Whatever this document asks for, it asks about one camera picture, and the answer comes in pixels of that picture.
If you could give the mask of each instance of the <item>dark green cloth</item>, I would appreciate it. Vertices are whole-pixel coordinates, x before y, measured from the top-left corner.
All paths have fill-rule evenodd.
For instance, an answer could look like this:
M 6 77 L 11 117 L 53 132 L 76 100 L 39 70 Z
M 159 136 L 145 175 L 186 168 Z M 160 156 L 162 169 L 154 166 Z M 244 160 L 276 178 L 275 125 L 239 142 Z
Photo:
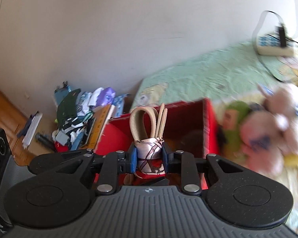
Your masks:
M 80 89 L 71 91 L 59 104 L 56 113 L 59 127 L 62 127 L 67 119 L 77 117 L 76 99 L 80 92 Z

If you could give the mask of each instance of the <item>wooden stick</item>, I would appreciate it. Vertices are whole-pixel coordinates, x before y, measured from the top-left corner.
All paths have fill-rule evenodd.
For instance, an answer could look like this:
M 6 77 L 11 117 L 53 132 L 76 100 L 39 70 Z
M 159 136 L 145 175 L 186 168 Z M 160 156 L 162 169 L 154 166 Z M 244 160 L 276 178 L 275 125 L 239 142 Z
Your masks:
M 167 113 L 168 113 L 168 108 L 165 108 L 163 110 L 163 114 L 162 114 L 162 118 L 161 118 L 161 123 L 160 123 L 159 132 L 158 132 L 158 137 L 162 137 L 162 135 L 163 135 L 165 121 L 167 119 Z
M 161 106 L 160 106 L 159 116 L 158 116 L 158 121 L 157 121 L 157 127 L 156 127 L 156 133 L 155 133 L 155 138 L 158 137 L 158 132 L 159 132 L 159 128 L 160 128 L 160 123 L 161 123 L 161 117 L 162 117 L 163 110 L 164 110 L 164 103 L 162 103 Z

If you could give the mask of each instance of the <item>green bedsheet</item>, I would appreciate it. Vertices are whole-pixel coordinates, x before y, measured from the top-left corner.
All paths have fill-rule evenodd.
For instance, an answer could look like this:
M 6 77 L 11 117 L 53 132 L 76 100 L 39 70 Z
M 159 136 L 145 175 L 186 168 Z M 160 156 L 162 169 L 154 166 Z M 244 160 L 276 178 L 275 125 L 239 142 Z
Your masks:
M 273 74 L 288 79 L 279 71 L 285 66 L 276 57 L 263 56 Z M 195 101 L 208 97 L 213 101 L 256 90 L 256 84 L 277 83 L 260 64 L 251 42 L 216 50 L 161 70 L 142 81 L 132 109 L 138 105 L 160 105 L 177 101 Z

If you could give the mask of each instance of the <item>white wall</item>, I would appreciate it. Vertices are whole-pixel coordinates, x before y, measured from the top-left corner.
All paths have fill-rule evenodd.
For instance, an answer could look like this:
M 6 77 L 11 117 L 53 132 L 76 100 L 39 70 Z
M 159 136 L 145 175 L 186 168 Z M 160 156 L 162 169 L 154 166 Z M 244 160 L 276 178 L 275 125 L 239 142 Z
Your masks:
M 266 9 L 295 31 L 293 0 L 3 0 L 0 89 L 26 113 L 53 117 L 62 81 L 135 92 L 166 66 L 248 40 Z M 264 30 L 276 23 L 270 15 Z

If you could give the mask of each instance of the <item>purple package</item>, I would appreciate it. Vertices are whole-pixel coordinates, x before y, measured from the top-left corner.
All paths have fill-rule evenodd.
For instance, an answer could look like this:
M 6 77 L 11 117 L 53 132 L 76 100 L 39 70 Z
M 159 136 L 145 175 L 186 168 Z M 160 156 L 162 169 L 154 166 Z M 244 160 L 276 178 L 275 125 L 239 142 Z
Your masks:
M 98 107 L 98 106 L 104 107 L 108 104 L 111 104 L 115 95 L 116 95 L 116 92 L 111 87 L 105 88 L 103 91 L 100 92 L 97 98 L 95 107 Z

